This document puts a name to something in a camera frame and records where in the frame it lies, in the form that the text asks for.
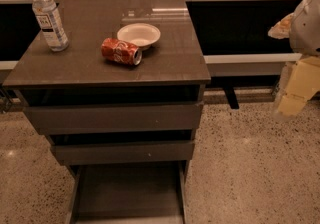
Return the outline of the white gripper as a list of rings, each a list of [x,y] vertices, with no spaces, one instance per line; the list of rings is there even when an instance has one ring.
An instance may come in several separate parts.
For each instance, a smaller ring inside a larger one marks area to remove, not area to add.
[[[268,31],[274,39],[289,38],[294,52],[314,55],[287,62],[282,69],[273,106],[276,120],[297,116],[320,91],[320,0],[302,0],[294,13],[278,21]]]

